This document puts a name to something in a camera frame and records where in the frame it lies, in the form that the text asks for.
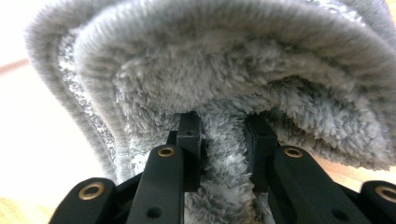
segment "black plastic bracket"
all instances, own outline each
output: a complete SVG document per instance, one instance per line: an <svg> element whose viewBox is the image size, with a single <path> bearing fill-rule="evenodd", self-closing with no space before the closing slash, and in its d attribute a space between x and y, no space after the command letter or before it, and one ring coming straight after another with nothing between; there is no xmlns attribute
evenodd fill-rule
<svg viewBox="0 0 396 224"><path fill-rule="evenodd" d="M82 181L70 190L49 223L110 223L117 209L116 193L111 180L91 178Z"/></svg>
<svg viewBox="0 0 396 224"><path fill-rule="evenodd" d="M177 145L183 149L184 161L187 161L184 167L185 192L196 192L200 188L202 137L203 124L198 115L195 112L182 114L177 130Z"/></svg>
<svg viewBox="0 0 396 224"><path fill-rule="evenodd" d="M184 215L183 150L151 150L126 223L181 223Z"/></svg>
<svg viewBox="0 0 396 224"><path fill-rule="evenodd" d="M254 192L268 192L265 167L274 157L277 136L261 115L252 115L245 121L247 143L247 171L251 173Z"/></svg>

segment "brass grommet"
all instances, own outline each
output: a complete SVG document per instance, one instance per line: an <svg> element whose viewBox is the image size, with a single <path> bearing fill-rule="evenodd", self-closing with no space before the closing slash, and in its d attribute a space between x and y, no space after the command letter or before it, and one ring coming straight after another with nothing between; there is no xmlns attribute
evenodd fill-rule
<svg viewBox="0 0 396 224"><path fill-rule="evenodd" d="M303 156L303 152L301 152L297 148L286 148L283 152L285 152L286 155L293 158L300 158Z"/></svg>
<svg viewBox="0 0 396 224"><path fill-rule="evenodd" d="M396 203L396 196L394 196L394 197L389 196L386 193L386 191L389 191L389 192L391 192L391 193L396 195L396 189L392 189L392 188L386 187L386 186L378 186L378 187L375 188L375 192L379 196L381 196L381 198L383 198L383 199L385 199L385 200L387 200L387 201L389 201L391 203Z"/></svg>
<svg viewBox="0 0 396 224"><path fill-rule="evenodd" d="M89 193L88 190L93 188L96 188L97 191L94 193ZM88 201L97 198L103 193L103 191L105 191L105 185L102 182L93 182L81 189L78 193L78 197L81 200Z"/></svg>
<svg viewBox="0 0 396 224"><path fill-rule="evenodd" d="M161 157L170 157L175 154L175 150L172 147L163 147L158 150L158 155Z"/></svg>

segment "fuzzy gray fabric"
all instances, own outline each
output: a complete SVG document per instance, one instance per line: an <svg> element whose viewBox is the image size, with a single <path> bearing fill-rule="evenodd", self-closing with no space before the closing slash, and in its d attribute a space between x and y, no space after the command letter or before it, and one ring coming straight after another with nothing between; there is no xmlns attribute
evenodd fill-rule
<svg viewBox="0 0 396 224"><path fill-rule="evenodd" d="M272 223L252 193L244 119L352 166L396 164L396 55L381 0L67 0L27 29L31 60L109 178L142 172L179 114L208 161L186 223Z"/></svg>

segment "gray microfiber cloth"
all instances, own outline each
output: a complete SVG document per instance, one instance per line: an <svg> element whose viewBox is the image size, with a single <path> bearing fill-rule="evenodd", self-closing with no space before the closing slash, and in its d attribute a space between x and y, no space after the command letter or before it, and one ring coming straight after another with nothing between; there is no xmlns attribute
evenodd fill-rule
<svg viewBox="0 0 396 224"><path fill-rule="evenodd" d="M117 183L143 171L180 113L198 113L208 160L186 223L273 222L249 181L251 114L281 144L396 164L396 35L382 0L67 0L37 14L26 43Z"/></svg>

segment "wooden floor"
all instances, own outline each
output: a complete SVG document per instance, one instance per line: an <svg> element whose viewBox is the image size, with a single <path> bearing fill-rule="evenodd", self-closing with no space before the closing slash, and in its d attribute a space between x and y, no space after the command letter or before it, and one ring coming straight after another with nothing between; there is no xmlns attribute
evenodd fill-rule
<svg viewBox="0 0 396 224"><path fill-rule="evenodd" d="M389 8L396 21L396 0L387 0ZM25 66L26 63L14 66ZM331 163L323 159L318 159L318 163L326 170L329 176L336 182L341 183L351 189L359 190L361 182L371 179L383 179L396 184L396 167L392 167L389 172L374 172L365 169L355 169L340 164ZM52 200L15 200L0 198L0 224L26 223L38 224L47 223L53 213L56 204Z"/></svg>

